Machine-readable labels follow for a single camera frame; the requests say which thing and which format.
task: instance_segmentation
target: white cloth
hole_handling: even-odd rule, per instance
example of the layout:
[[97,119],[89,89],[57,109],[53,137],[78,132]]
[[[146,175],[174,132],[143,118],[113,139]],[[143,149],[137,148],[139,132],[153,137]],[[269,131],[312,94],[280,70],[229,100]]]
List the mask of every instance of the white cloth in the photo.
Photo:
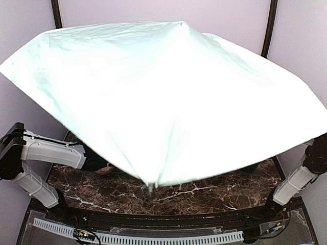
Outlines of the white cloth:
[[0,71],[99,155],[156,186],[327,132],[327,110],[301,79],[183,21],[48,31]]

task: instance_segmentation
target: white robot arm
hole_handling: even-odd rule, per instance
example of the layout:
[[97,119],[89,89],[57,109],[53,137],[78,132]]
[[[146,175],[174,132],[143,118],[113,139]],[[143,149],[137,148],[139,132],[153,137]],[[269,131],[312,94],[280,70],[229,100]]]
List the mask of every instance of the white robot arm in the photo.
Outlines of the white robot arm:
[[18,184],[46,208],[59,212],[58,216],[65,219],[67,209],[61,191],[47,184],[27,165],[26,161],[39,160],[82,170],[88,170],[96,161],[95,168],[106,167],[108,162],[95,155],[91,149],[81,143],[39,136],[25,130],[24,124],[18,122],[0,140],[0,178]]

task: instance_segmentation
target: marble surface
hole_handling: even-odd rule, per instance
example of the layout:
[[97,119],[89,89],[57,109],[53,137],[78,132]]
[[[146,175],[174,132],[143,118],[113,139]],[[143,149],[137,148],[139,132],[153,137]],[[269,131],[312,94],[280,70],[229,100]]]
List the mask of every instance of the marble surface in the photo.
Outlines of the marble surface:
[[264,205],[281,182],[274,162],[261,162],[253,174],[242,170],[178,186],[161,187],[152,197],[143,183],[115,168],[108,175],[55,165],[48,183],[63,191],[69,206],[94,211],[185,215],[240,210]]

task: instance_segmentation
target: black bracket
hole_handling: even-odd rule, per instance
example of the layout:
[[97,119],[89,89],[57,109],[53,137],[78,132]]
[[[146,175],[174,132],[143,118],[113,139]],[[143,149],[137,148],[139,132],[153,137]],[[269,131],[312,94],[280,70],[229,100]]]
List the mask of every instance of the black bracket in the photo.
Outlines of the black bracket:
[[313,145],[307,147],[303,166],[317,175],[327,172],[327,133],[315,138]]
[[20,159],[26,144],[23,140],[24,131],[24,124],[17,122],[0,143],[0,178],[4,180],[12,180],[24,172]]

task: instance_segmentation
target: wire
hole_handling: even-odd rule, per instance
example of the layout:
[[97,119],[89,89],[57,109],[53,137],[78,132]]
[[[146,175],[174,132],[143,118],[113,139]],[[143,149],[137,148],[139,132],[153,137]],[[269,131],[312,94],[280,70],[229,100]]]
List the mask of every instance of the wire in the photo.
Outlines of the wire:
[[283,216],[283,221],[282,222],[284,222],[284,220],[285,220],[285,215],[282,213],[282,212],[279,212],[282,216]]
[[279,235],[281,235],[285,230],[286,230],[286,228],[288,227],[288,225],[290,224],[290,221],[291,221],[291,202],[289,202],[289,212],[290,212],[290,214],[289,214],[289,218],[288,218],[288,221],[287,221],[287,223],[286,223],[286,225],[284,226],[284,228],[280,231],[280,232],[278,232],[277,234],[275,234],[275,235],[273,235],[273,236],[265,236],[265,235],[267,235],[268,233],[266,233],[266,234],[261,234],[261,235],[259,235],[259,236],[256,236],[256,237],[244,237],[246,240],[264,240],[264,239],[271,239],[271,238],[275,238],[275,237],[277,237],[277,236],[279,236]]
[[[67,222],[63,222],[63,221],[61,221],[60,219],[58,219],[58,218],[55,216],[55,214],[52,213],[52,212],[50,212],[48,209],[47,209],[46,211],[47,211],[49,214],[51,214],[52,217],[55,218],[58,222],[63,223],[63,224],[66,225],[66,226],[73,226],[74,229],[77,228],[77,229],[84,230],[84,231],[87,231],[88,233],[92,234],[92,235],[93,235],[93,236],[98,240],[98,245],[101,245],[101,240],[100,240],[99,236],[98,236],[96,233],[94,233],[93,231],[86,230],[85,228],[82,228],[82,227],[79,227],[79,226],[70,225],[70,224],[67,223],[69,220],[68,220]],[[71,218],[75,219],[75,220],[77,221],[77,223],[78,223],[78,219],[77,219],[76,216],[73,215]]]

